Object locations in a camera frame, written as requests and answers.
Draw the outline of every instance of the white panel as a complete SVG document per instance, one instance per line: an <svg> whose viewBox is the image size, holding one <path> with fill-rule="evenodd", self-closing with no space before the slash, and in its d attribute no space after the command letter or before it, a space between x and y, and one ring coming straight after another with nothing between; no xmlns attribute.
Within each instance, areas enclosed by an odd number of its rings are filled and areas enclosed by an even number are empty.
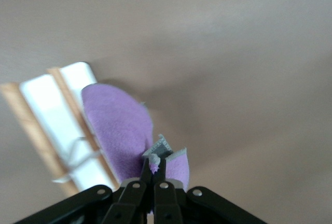
<svg viewBox="0 0 332 224"><path fill-rule="evenodd" d="M61 72L82 108L81 90L96 83L90 66L78 62L62 68ZM83 133L51 75L42 75L22 83L21 91L60 157L68 162L69 166L75 167L82 159L92 154L93 151L85 140L78 141L83 137ZM68 161L75 142L78 143ZM79 190L98 184L114 187L96 158L89 159L82 166L72 170L71 176Z"/></svg>

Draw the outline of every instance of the metal screw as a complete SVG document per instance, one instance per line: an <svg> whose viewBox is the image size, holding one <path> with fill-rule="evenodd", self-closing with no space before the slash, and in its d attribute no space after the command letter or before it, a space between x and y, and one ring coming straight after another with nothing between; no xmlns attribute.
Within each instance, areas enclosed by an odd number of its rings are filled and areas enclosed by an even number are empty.
<svg viewBox="0 0 332 224"><path fill-rule="evenodd" d="M106 190L100 189L100 190L97 191L97 194L104 194L105 192L106 192Z"/></svg>
<svg viewBox="0 0 332 224"><path fill-rule="evenodd" d="M166 189L166 188L168 188L168 183L161 183L159 186L160 186L162 189Z"/></svg>
<svg viewBox="0 0 332 224"><path fill-rule="evenodd" d="M134 184L133 184L133 188L134 188L134 189L138 189L140 186L141 186L141 185L140 185L139 183L134 183Z"/></svg>
<svg viewBox="0 0 332 224"><path fill-rule="evenodd" d="M202 191L199 189L195 189L192 193L197 197L201 197L203 195Z"/></svg>

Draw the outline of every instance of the beige wall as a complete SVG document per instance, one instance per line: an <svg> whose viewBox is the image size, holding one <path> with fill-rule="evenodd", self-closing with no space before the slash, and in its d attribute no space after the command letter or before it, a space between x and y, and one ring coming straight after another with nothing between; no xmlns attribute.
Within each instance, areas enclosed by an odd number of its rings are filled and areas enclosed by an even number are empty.
<svg viewBox="0 0 332 224"><path fill-rule="evenodd" d="M87 61L147 102L205 185L269 223L332 222L332 0L0 0L0 83ZM0 216L64 195L0 98Z"/></svg>

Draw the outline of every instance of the purple fabric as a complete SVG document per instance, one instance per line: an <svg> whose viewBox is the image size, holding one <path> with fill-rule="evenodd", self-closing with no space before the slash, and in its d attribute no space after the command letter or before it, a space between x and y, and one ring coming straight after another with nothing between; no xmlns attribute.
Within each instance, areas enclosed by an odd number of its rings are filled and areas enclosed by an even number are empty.
<svg viewBox="0 0 332 224"><path fill-rule="evenodd" d="M86 116L118 180L139 177L142 154L153 144L153 124L145 106L105 84L82 90Z"/></svg>
<svg viewBox="0 0 332 224"><path fill-rule="evenodd" d="M155 174L159 170L159 166L156 164L153 164L153 163L149 164L149 168L150 168L152 174Z"/></svg>
<svg viewBox="0 0 332 224"><path fill-rule="evenodd" d="M189 163L187 153L172 160L167 160L166 178L181 181L183 183L183 189L187 191L189 186Z"/></svg>

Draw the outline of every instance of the wooden frame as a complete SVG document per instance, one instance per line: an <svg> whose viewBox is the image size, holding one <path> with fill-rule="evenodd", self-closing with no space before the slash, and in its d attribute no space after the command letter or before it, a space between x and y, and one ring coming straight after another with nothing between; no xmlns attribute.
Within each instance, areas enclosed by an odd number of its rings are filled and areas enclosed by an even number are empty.
<svg viewBox="0 0 332 224"><path fill-rule="evenodd" d="M60 68L55 67L48 69L48 73L54 78L60 92L65 98L69 109L75 117L78 126L81 128L92 150L100 150L96 140L94 139L93 134L91 133L85 121L82 112L80 111L79 105L77 104L61 73ZM69 173L67 167L65 166L65 164L63 164L51 140L49 139L48 135L46 134L42 125L39 123L31 108L29 107L29 104L27 103L22 92L20 91L19 83L6 83L1 85L0 89L5 99L7 100L10 108L18 118L19 123L30 138L37 153L43 159L45 165L50 170L52 176L54 178L61 178L67 175ZM105 170L107 176L110 178L115 188L119 188L119 183L102 154L98 157L98 161L100 162L102 168ZM62 183L60 184L60 186L62 187L63 191L66 193L67 196L72 196L79 192L77 186L72 180Z"/></svg>

